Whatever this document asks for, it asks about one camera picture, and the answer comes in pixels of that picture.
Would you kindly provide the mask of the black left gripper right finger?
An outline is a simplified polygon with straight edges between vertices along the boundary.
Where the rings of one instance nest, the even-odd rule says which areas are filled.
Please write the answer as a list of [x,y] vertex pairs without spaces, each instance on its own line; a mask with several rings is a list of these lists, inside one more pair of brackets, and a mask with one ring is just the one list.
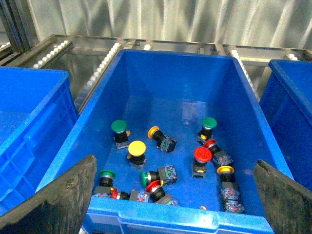
[[312,232],[312,192],[267,162],[253,168],[264,215],[276,234]]

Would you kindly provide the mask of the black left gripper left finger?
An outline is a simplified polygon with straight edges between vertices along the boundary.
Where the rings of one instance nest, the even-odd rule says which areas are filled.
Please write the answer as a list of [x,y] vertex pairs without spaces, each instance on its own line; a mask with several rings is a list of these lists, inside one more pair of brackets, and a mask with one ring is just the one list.
[[97,160],[89,154],[0,217],[2,234],[77,234],[92,196]]

